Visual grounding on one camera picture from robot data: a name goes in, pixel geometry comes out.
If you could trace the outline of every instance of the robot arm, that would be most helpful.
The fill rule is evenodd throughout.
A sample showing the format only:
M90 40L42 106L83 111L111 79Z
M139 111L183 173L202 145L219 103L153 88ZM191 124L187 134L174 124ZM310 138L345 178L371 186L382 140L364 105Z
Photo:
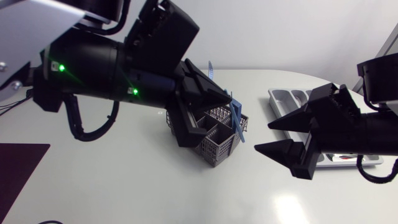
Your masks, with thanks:
M255 149L302 179L312 179L320 153L357 154L357 167L367 180L391 181L398 173L398 162L389 176L374 177L362 169L362 159L364 154L398 156L397 62L398 54L394 54L358 65L365 103L377 112L361 114L347 87L339 89L330 83L314 89L308 103L298 110L268 124L272 129L310 133L306 143L288 139Z
M121 20L126 17L126 2ZM111 17L102 8L98 12ZM189 59L181 61L199 31L192 19L169 0L148 0L122 43L97 35L112 34L119 28L102 30L93 23L103 21L82 15L84 24L92 26L77 24L79 29L68 29L42 52L43 65L34 71L34 101L52 112L64 102L71 132L81 141L98 139L112 126L120 101L165 108L178 145L197 146L206 130L196 127L193 113L225 105L231 97ZM107 123L84 133L73 94L113 100Z

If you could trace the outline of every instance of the stainless steel tray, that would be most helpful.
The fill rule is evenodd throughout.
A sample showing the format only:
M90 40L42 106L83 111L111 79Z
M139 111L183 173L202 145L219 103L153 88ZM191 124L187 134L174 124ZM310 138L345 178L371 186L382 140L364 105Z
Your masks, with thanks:
M274 110L277 118L280 118L304 105L311 95L311 90L271 88L268 90L268 93L270 96L269 103L271 108ZM284 131L284 133L287 138L293 139L294 141L305 142L308 138L308 133L298 133L294 131ZM381 156L364 156L363 165L373 166L382 164L383 162L384 161ZM326 154L321 154L317 163L317 167L342 167L355 165L356 159L350 161L332 161L330 156L327 156Z

